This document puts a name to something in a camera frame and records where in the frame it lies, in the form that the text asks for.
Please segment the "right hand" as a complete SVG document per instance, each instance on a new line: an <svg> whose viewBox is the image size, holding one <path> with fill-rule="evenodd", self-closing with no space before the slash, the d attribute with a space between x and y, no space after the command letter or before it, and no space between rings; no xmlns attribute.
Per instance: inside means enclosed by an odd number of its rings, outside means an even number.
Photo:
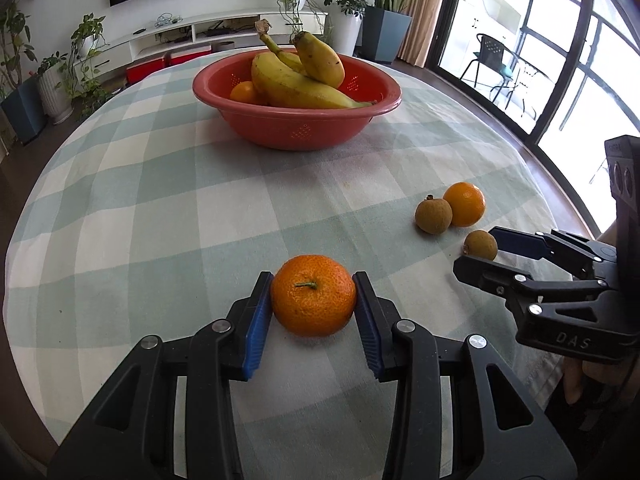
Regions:
<svg viewBox="0 0 640 480"><path fill-rule="evenodd" d="M620 387L620 398L631 403L639 393L639 361L629 358L618 364L605 365L565 358L564 396L568 404L576 403L582 396L582 386L587 378L602 385Z"/></svg>

